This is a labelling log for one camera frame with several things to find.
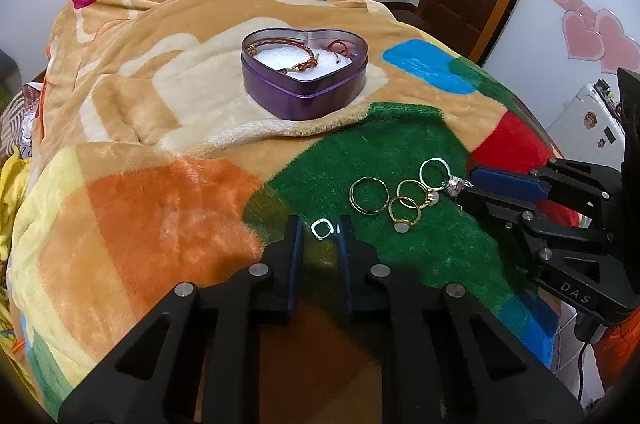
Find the orange clothing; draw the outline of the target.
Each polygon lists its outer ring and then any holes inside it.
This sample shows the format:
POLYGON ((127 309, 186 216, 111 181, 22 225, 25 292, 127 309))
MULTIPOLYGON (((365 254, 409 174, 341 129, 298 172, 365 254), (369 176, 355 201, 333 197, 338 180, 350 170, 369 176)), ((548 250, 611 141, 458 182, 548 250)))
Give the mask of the orange clothing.
POLYGON ((608 390, 620 377, 624 366, 639 343, 640 309, 628 319, 611 326, 594 345, 594 358, 604 390, 608 390))

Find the purple heart tin box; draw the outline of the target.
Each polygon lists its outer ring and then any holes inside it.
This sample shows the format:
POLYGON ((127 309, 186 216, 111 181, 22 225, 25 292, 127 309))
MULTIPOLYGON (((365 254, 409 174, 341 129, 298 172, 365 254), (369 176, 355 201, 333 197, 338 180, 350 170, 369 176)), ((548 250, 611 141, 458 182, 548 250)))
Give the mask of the purple heart tin box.
POLYGON ((245 90, 281 120, 314 120, 349 106, 363 91, 367 65, 367 42, 335 28, 263 28, 241 45, 245 90))

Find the white suitcase with stickers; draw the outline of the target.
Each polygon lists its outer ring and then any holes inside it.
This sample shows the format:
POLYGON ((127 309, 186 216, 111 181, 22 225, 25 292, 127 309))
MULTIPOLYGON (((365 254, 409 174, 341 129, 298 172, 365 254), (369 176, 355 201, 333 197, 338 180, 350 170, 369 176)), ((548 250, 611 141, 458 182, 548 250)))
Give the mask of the white suitcase with stickers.
POLYGON ((548 135, 568 160, 610 166, 620 170, 625 134, 596 84, 578 90, 562 113, 547 128, 548 135))

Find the colourful plush blanket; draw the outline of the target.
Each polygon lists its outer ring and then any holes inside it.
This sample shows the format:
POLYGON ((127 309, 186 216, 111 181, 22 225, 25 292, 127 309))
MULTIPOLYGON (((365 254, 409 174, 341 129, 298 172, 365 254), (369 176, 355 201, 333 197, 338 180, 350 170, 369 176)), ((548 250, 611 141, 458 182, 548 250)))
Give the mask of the colourful plush blanket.
POLYGON ((554 155, 508 88, 372 0, 70 0, 49 35, 26 199, 8 269, 40 404, 57 415, 174 285, 224 282, 286 220, 348 215, 426 284, 459 282, 540 359, 559 302, 444 199, 397 233, 386 196, 445 161, 526 173, 554 155), (244 37, 335 28, 369 47, 346 108, 281 120, 245 90, 244 37))

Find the white wardrobe sliding door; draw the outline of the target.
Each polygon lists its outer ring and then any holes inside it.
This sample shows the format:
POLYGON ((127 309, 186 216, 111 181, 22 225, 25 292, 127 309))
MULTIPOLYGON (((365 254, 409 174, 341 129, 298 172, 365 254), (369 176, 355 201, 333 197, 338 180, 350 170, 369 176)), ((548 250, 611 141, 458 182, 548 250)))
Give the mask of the white wardrobe sliding door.
POLYGON ((621 66, 639 66, 639 0, 518 0, 484 63, 544 126, 621 66))

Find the striped pillow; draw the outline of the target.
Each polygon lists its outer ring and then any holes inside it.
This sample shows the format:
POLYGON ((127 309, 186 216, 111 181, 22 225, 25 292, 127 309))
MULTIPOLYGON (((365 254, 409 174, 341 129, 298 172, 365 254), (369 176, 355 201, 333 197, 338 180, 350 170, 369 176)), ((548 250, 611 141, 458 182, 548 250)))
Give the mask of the striped pillow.
POLYGON ((32 156, 32 126, 38 111, 43 84, 29 82, 14 96, 1 114, 1 163, 20 152, 32 156))

